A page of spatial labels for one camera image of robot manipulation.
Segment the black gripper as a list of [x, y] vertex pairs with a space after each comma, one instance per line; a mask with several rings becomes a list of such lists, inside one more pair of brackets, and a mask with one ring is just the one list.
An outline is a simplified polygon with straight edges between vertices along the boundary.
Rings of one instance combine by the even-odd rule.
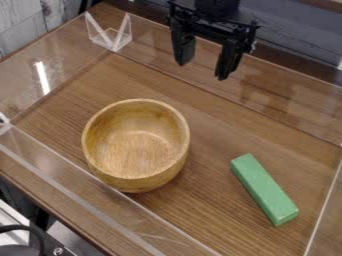
[[255, 50], [259, 22], [240, 9], [240, 0], [168, 0], [166, 3], [176, 63], [182, 66], [193, 58], [196, 36], [222, 43], [214, 76], [218, 81], [225, 80], [236, 70], [243, 52]]

